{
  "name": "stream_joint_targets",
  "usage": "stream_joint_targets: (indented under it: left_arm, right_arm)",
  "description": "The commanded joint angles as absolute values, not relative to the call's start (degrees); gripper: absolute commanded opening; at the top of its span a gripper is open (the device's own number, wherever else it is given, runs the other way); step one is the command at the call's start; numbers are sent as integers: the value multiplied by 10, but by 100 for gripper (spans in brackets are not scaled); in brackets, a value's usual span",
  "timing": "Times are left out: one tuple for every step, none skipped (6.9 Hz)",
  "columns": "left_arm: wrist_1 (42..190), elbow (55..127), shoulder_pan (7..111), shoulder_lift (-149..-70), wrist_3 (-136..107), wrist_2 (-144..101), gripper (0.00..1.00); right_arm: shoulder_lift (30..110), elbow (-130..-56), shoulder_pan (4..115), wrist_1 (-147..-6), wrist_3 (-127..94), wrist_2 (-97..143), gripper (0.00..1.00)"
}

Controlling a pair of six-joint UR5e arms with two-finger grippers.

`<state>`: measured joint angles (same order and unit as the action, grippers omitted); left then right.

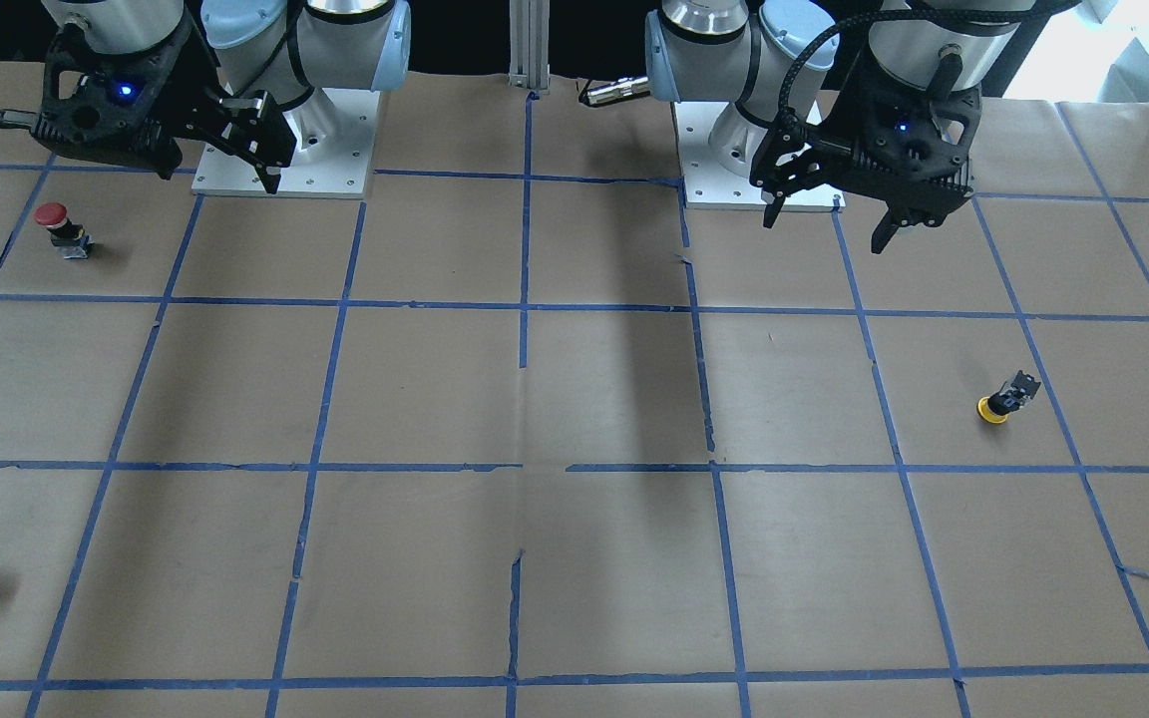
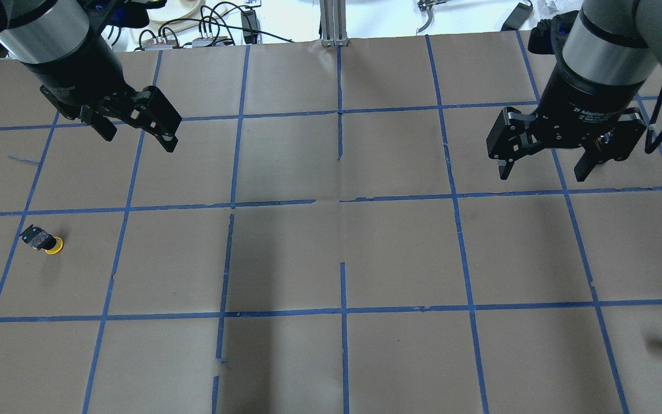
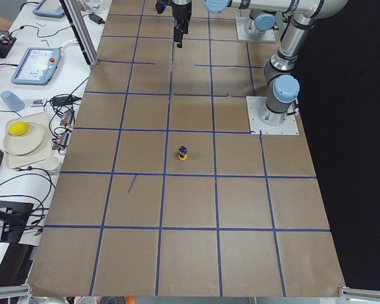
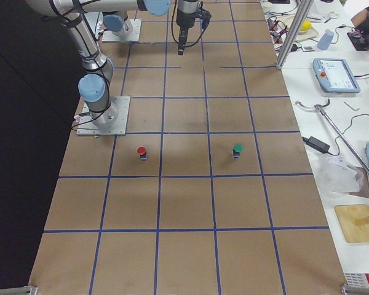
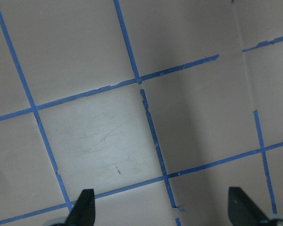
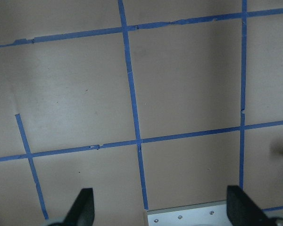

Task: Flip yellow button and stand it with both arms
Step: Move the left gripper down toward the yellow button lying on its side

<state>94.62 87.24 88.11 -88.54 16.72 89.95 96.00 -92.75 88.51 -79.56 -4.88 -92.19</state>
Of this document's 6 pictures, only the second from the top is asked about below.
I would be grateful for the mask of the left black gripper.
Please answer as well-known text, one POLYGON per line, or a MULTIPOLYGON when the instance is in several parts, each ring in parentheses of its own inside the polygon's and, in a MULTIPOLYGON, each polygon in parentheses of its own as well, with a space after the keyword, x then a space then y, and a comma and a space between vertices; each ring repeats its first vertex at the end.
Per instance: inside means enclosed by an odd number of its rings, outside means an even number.
POLYGON ((58 111, 63 116, 81 120, 105 141, 113 141, 117 128, 98 110, 103 98, 114 94, 118 120, 154 136, 166 152, 176 149, 176 131, 182 116, 157 86, 141 91, 129 86, 115 53, 92 27, 79 48, 70 54, 52 62, 24 66, 59 102, 58 111))

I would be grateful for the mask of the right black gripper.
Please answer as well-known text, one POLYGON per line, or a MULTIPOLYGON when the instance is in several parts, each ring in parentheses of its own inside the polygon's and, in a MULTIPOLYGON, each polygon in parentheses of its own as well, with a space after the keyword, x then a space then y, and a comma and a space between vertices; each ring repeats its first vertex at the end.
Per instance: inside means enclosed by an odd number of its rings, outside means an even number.
POLYGON ((642 83, 609 86, 592 82, 557 61, 533 113, 502 108, 486 138, 488 157, 507 180, 515 162, 549 148, 577 148, 575 178, 583 182, 594 168, 630 157, 647 125, 638 108, 629 107, 642 83))

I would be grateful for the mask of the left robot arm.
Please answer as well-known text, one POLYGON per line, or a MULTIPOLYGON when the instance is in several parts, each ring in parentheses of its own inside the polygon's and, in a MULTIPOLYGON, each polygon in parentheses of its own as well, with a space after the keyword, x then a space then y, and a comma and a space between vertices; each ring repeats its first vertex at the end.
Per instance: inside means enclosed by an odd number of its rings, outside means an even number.
POLYGON ((39 79, 40 92, 67 120, 106 141, 113 120, 154 136, 166 152, 177 145, 182 116, 157 86, 136 90, 102 37, 108 25, 145 28, 148 10, 165 1, 0 1, 0 45, 39 79))

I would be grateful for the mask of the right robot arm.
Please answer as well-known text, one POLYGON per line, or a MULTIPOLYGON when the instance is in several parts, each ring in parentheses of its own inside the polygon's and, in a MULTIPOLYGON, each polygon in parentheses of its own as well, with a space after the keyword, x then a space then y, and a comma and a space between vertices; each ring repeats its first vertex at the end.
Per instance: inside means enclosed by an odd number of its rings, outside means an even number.
POLYGON ((662 1, 585 1, 539 22, 528 50, 553 55, 555 67, 536 110, 503 108, 487 136, 500 178, 546 149, 583 149, 579 182, 602 163, 627 160, 649 126, 630 103, 662 66, 662 1))

